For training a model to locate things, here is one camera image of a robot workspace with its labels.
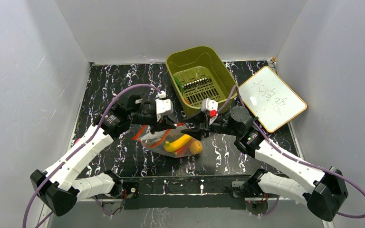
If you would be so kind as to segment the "orange toy fruit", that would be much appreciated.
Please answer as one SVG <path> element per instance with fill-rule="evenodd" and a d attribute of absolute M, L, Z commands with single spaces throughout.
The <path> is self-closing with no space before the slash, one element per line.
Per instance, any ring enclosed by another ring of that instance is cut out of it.
<path fill-rule="evenodd" d="M 202 153 L 203 145 L 201 141 L 193 141 L 189 146 L 189 150 L 192 155 L 197 155 Z"/>

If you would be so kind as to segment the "clear zip bag orange zipper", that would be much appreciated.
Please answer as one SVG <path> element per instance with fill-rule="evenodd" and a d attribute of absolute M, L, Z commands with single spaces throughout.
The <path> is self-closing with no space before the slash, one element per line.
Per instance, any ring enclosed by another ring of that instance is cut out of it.
<path fill-rule="evenodd" d="M 150 126 L 144 125 L 133 140 L 139 141 L 144 148 L 152 152 L 172 158 L 195 156 L 202 153 L 201 141 L 181 133 L 186 128 L 186 124 L 178 123 L 175 129 L 150 133 Z"/>

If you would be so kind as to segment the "yellow toy banana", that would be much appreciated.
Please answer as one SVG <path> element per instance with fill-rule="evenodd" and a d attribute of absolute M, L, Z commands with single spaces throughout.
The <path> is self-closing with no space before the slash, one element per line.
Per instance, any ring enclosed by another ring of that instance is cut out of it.
<path fill-rule="evenodd" d="M 185 144 L 187 144 L 191 139 L 192 139 L 191 136 L 184 134 L 183 136 L 181 136 L 180 138 L 178 138 L 173 142 L 165 141 L 164 149 L 167 152 L 176 152 L 177 150 L 182 148 Z"/>

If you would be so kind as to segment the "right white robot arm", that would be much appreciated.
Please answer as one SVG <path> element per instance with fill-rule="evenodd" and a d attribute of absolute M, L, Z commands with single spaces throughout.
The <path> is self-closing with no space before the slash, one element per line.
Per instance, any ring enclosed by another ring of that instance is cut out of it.
<path fill-rule="evenodd" d="M 193 124 L 193 128 L 185 129 L 182 133 L 197 140 L 211 133 L 233 135 L 236 137 L 234 145 L 241 153 L 285 174 L 285 177 L 281 177 L 265 169 L 257 169 L 241 186 L 231 187 L 234 196 L 279 195 L 307 206 L 324 221 L 332 221 L 348 196 L 346 184 L 340 178 L 342 172 L 335 167 L 321 171 L 299 157 L 286 153 L 264 137 L 264 132 L 258 129 L 255 121 L 257 118 L 243 106 L 236 106 L 228 114 L 222 115 L 218 115 L 215 110 L 199 111 L 184 118 L 183 122 Z"/>

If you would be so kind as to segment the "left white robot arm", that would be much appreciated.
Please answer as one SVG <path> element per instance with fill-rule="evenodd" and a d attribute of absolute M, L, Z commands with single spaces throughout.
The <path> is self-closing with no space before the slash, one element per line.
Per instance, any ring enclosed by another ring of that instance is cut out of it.
<path fill-rule="evenodd" d="M 176 128 L 174 121 L 169 118 L 172 113 L 173 103 L 167 98 L 142 102 L 141 96 L 132 95 L 126 106 L 111 102 L 57 163 L 31 174 L 30 180 L 37 197 L 56 216 L 65 215 L 77 202 L 93 196 L 106 194 L 112 198 L 120 197 L 124 193 L 123 180 L 112 171 L 84 179 L 78 179 L 78 176 L 132 124 L 149 125 L 152 132 Z"/>

